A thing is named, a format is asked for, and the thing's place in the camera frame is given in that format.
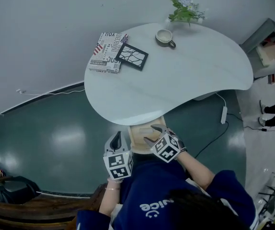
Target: tiled floor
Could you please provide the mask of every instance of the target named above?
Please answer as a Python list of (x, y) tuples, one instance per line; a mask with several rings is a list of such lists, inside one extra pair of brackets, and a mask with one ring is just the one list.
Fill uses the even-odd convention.
[[(271, 106), (275, 104), (275, 84), (267, 84), (267, 77), (255, 81), (247, 91), (237, 91), (237, 97), (241, 109), (244, 126), (261, 128), (257, 118), (261, 115), (259, 100)], [(257, 198), (275, 172), (275, 132), (262, 132), (258, 130), (244, 129), (246, 142), (246, 185), (248, 193)]]
[[(240, 114), (235, 91), (222, 91), (229, 112)], [(227, 127), (220, 123), (224, 102), (216, 95), (189, 101), (164, 115), (195, 156)], [(217, 173), (234, 170), (245, 184), (246, 156), (242, 123), (229, 120), (227, 132), (198, 159)], [(22, 175), (40, 189), (61, 193), (93, 193), (106, 182), (103, 147), (108, 138), (127, 127), (99, 116), (85, 95), (55, 95), (0, 116), (0, 167)]]

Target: crack pattern artwork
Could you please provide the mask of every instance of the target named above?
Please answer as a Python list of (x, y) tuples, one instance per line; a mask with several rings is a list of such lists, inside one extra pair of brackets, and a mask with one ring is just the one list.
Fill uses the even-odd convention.
[(119, 57), (141, 67), (145, 55), (125, 46)]

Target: power outlet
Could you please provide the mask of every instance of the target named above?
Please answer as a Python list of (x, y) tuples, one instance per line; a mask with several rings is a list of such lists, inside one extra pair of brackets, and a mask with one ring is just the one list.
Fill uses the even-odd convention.
[(19, 93), (19, 94), (23, 94), (23, 93), (26, 93), (26, 90), (18, 89), (16, 92)]

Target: white table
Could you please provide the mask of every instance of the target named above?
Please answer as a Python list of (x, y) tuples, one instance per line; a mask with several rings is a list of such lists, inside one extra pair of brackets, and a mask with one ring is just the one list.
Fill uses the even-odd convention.
[(228, 37), (181, 23), (173, 31), (173, 50), (156, 44), (155, 34), (162, 28), (151, 23), (124, 31), (128, 44), (149, 53), (143, 71), (124, 64), (118, 74), (86, 68), (86, 95), (103, 118), (120, 125), (143, 124), (198, 96), (251, 87), (251, 64)]

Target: white wall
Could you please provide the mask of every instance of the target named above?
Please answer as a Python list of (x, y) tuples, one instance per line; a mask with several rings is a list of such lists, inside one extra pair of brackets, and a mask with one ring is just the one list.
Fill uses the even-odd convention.
[[(209, 8), (204, 23), (242, 43), (267, 17), (275, 0), (194, 0)], [(0, 113), (29, 93), (83, 81), (101, 32), (164, 21), (169, 0), (0, 0)]]

